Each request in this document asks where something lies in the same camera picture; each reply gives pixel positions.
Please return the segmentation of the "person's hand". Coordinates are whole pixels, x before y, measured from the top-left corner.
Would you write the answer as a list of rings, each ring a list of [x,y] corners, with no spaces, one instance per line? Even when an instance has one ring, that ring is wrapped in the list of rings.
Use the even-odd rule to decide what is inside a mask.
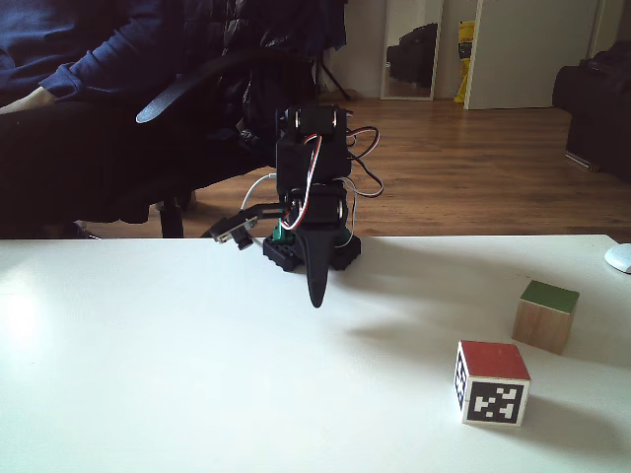
[[[0,108],[1,114],[30,110],[49,106],[56,100],[55,95],[39,87],[25,97],[12,101]]]

